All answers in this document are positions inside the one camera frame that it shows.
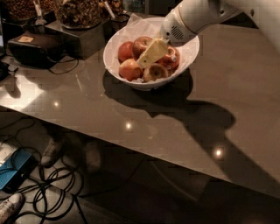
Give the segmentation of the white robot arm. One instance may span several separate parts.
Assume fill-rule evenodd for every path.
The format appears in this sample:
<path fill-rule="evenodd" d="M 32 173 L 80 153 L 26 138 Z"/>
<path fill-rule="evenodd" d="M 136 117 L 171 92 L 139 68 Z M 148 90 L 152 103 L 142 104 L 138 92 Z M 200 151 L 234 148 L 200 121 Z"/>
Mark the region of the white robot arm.
<path fill-rule="evenodd" d="M 168 45 L 182 46 L 210 25 L 245 13 L 280 51 L 280 0 L 182 0 L 136 61 L 142 68 L 163 58 Z"/>

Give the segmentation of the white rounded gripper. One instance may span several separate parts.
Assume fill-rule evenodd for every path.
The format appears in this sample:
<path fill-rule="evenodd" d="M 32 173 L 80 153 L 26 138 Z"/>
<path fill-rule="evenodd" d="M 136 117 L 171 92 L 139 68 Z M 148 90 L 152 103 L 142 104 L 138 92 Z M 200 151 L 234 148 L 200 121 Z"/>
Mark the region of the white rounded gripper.
<path fill-rule="evenodd" d="M 136 61 L 141 68 L 157 62 L 168 53 L 168 42 L 185 44 L 195 38 L 201 26 L 201 0 L 182 0 L 164 18 L 160 34 L 154 38 Z"/>

